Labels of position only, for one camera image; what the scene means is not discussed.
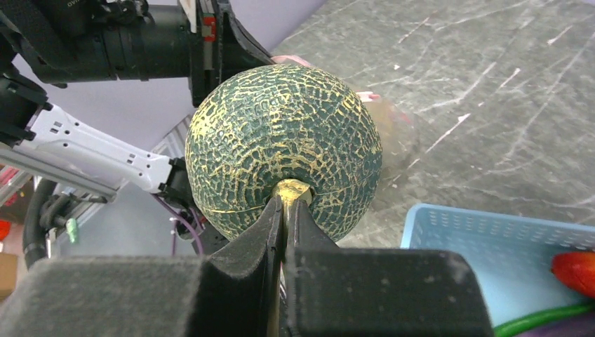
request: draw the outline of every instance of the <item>black cable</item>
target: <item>black cable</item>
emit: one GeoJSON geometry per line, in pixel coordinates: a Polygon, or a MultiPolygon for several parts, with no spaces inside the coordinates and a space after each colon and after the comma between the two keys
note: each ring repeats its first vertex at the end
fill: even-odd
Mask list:
{"type": "Polygon", "coordinates": [[[56,185],[57,183],[51,180],[41,179],[29,202],[22,231],[22,251],[25,254],[27,269],[30,269],[35,262],[46,258],[48,255],[46,246],[47,231],[40,226],[39,221],[41,207],[52,196],[56,185]]]}
{"type": "Polygon", "coordinates": [[[68,204],[68,202],[70,201],[70,196],[62,194],[58,197],[58,200],[56,200],[53,204],[51,204],[47,211],[45,211],[43,213],[43,215],[40,218],[39,221],[39,225],[42,226],[43,228],[45,228],[46,230],[50,230],[52,228],[55,227],[54,224],[54,220],[56,219],[56,216],[58,215],[58,212],[62,210],[62,208],[64,208],[64,206],[66,206],[66,204],[68,204]]]}

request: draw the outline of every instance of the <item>gray countertop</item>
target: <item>gray countertop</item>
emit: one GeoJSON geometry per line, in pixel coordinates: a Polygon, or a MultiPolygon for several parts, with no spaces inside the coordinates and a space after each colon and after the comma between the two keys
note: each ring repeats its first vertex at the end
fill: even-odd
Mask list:
{"type": "Polygon", "coordinates": [[[419,202],[595,223],[595,6],[330,0],[275,54],[417,117],[419,160],[381,182],[344,246],[398,246],[419,202]]]}

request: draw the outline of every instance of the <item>cardboard box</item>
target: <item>cardboard box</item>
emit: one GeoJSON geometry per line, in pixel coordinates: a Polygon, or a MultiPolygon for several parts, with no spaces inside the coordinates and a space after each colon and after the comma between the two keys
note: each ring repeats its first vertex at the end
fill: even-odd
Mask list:
{"type": "Polygon", "coordinates": [[[0,253],[0,303],[9,297],[17,286],[18,256],[0,253]]]}

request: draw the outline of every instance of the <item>clear plastic bag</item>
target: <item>clear plastic bag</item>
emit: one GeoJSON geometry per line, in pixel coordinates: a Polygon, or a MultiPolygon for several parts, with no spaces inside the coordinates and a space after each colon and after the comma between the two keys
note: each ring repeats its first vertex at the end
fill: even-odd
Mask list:
{"type": "MultiPolygon", "coordinates": [[[[296,55],[274,56],[277,63],[314,67],[296,55]]],[[[376,124],[382,143],[382,187],[396,188],[397,180],[413,164],[420,151],[420,137],[415,116],[405,114],[390,100],[362,86],[346,82],[356,91],[376,124]]]]}

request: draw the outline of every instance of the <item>green vegetable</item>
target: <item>green vegetable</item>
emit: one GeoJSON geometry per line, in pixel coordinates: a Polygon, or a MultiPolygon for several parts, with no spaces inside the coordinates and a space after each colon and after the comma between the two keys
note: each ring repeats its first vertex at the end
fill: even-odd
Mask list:
{"type": "Polygon", "coordinates": [[[495,327],[494,332],[496,337],[514,337],[539,326],[581,315],[592,310],[595,310],[595,303],[544,310],[501,324],[495,327]]]}

